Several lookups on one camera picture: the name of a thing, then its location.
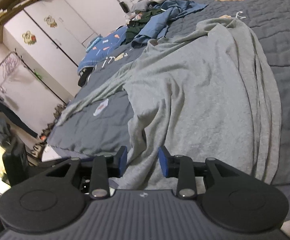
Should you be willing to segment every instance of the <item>gray quilt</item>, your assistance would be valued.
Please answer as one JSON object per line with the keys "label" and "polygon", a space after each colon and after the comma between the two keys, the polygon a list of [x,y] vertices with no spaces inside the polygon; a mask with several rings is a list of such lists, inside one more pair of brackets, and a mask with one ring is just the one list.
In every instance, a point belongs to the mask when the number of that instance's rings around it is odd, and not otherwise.
{"label": "gray quilt", "polygon": [[[178,19],[170,25],[167,37],[186,35],[195,29],[198,21],[230,15],[235,17],[238,12],[241,19],[257,35],[268,63],[272,66],[279,88],[282,103],[282,131],[280,145],[280,159],[277,174],[273,180],[276,185],[290,183],[290,0],[244,0],[218,1],[197,0],[198,3],[209,4],[201,12]],[[104,68],[96,69],[88,84],[78,93],[76,100],[81,99],[90,91],[99,87],[109,79],[122,65],[136,59],[142,49],[131,49],[121,46],[128,54],[119,61],[105,64]],[[120,145],[129,144],[127,122],[133,116],[133,109],[128,101],[126,92],[109,97],[109,104],[103,114],[103,122],[92,122],[91,117],[100,102],[86,107],[86,111],[75,114],[72,118],[81,119],[80,126],[64,125],[53,130],[48,143],[61,156],[75,154],[102,154],[115,152]],[[111,101],[121,96],[119,103]]]}

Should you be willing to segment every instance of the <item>bed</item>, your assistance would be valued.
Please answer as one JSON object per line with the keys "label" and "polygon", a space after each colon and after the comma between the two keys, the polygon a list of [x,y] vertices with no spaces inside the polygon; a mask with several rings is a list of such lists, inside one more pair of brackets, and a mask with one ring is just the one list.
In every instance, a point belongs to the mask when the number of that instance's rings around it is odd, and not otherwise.
{"label": "bed", "polygon": [[[282,106],[282,126],[278,166],[272,184],[282,190],[290,203],[290,0],[195,0],[208,6],[170,24],[167,38],[188,35],[200,21],[224,15],[237,17],[256,34],[274,74]],[[145,47],[122,45],[108,56],[121,55],[120,60],[101,61],[87,84],[69,104],[86,98],[109,80],[122,66],[136,60]],[[114,154],[121,145],[132,148],[128,121],[134,116],[126,91],[119,91],[106,100],[85,106],[63,125],[56,126],[48,138],[53,157],[59,155],[86,158],[91,155]]]}

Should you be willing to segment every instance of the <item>blue cloth with orange print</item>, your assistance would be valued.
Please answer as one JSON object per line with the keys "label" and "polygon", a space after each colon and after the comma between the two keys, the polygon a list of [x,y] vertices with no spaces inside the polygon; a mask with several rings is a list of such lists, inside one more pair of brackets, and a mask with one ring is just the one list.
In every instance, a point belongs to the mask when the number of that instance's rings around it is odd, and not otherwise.
{"label": "blue cloth with orange print", "polygon": [[126,38],[127,26],[122,26],[113,33],[99,40],[78,65],[78,74],[87,67],[94,67],[122,44]]}

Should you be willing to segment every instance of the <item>black pants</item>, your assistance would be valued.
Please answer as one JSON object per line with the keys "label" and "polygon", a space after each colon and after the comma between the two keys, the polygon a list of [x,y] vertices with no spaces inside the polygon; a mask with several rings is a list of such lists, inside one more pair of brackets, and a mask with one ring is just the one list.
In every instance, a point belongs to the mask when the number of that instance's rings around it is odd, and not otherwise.
{"label": "black pants", "polygon": [[35,133],[32,129],[30,129],[23,121],[15,114],[8,106],[5,106],[2,102],[0,102],[0,112],[4,113],[5,116],[19,128],[23,129],[26,133],[30,134],[34,138],[37,138],[38,134]]}

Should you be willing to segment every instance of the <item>dark green clothing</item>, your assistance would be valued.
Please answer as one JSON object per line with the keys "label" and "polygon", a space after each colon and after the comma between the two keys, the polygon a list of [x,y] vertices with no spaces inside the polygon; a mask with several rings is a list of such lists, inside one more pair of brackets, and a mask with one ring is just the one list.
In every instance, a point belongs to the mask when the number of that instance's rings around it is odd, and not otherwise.
{"label": "dark green clothing", "polygon": [[126,31],[126,41],[125,44],[130,43],[137,34],[140,33],[140,31],[145,27],[145,25],[149,22],[149,20],[163,11],[161,9],[153,9],[147,12],[143,12],[141,19],[138,21],[129,21],[129,24],[127,25],[127,31]]}

